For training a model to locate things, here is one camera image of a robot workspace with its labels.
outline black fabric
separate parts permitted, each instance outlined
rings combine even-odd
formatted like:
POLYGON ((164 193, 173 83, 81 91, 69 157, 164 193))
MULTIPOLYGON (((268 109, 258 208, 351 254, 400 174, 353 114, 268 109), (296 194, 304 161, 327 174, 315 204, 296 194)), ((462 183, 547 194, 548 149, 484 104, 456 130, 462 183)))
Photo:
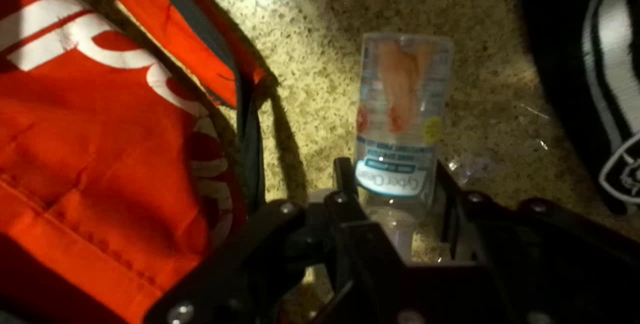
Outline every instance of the black fabric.
POLYGON ((169 0, 199 39, 235 76, 237 135, 247 186, 247 206, 255 212, 265 203, 263 141, 252 86, 243 82, 227 43, 193 0, 169 0))
MULTIPOLYGON (((546 96, 579 157, 598 182, 599 171, 611 155, 611 142, 590 93, 583 60, 582 30, 590 0, 522 2, 530 47, 546 96)), ((604 99, 614 108, 612 116, 621 134, 628 137, 631 135, 629 126, 615 109, 617 105, 602 77, 602 60, 596 57, 595 62, 604 99)), ((627 213, 626 204, 608 195, 601 187, 599 190, 611 212, 627 213)))

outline plastic bottle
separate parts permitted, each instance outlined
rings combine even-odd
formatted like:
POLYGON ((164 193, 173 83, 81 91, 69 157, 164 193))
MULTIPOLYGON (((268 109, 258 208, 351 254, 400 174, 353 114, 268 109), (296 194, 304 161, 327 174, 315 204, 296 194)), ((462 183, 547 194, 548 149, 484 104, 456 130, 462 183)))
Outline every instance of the plastic bottle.
POLYGON ((406 261, 434 193, 452 58, 447 38, 364 35, 356 119, 360 202, 406 261))

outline bottle label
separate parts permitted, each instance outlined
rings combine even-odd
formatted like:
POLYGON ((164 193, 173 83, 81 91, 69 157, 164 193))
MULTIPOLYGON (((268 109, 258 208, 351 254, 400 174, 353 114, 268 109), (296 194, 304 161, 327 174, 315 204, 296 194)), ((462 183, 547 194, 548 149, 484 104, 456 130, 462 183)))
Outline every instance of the bottle label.
POLYGON ((356 163, 356 179, 365 189, 389 196, 417 196, 433 169, 422 165, 433 162, 433 148, 401 146, 365 140, 365 157, 356 163))

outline orange bag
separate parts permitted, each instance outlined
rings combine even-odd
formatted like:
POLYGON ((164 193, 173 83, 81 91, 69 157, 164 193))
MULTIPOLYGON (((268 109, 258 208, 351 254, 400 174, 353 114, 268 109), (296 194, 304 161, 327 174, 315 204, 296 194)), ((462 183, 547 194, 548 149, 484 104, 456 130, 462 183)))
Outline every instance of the orange bag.
MULTIPOLYGON (((160 41, 198 52, 172 19, 160 41)), ((0 296, 52 322, 141 322, 246 221, 208 113, 80 0, 2 0, 0 32, 0 296)), ((234 104, 229 78, 203 76, 234 104)))

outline bolt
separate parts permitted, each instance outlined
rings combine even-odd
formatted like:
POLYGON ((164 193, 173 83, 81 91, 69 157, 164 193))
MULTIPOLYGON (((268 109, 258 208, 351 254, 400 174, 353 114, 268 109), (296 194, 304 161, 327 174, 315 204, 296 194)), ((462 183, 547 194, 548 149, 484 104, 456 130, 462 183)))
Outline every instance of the bolt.
POLYGON ((292 203, 287 201, 286 203, 282 204, 279 209, 283 214, 288 214, 295 210, 296 207, 292 203))
POLYGON ((478 194, 477 192, 472 192, 471 194, 469 194, 469 199, 474 203, 480 203, 480 201, 484 201, 485 197, 481 194, 478 194))
POLYGON ((413 309, 405 309, 398 313, 398 324, 425 324, 425 318, 413 309))
POLYGON ((553 320, 543 312, 532 311, 526 315, 528 324, 553 324, 553 320))
POLYGON ((546 212, 547 209, 547 205, 541 201, 533 201, 530 206, 535 212, 546 212))
POLYGON ((194 307, 188 301, 183 301, 174 306, 166 315, 167 322, 169 324, 186 324, 193 318, 194 307))

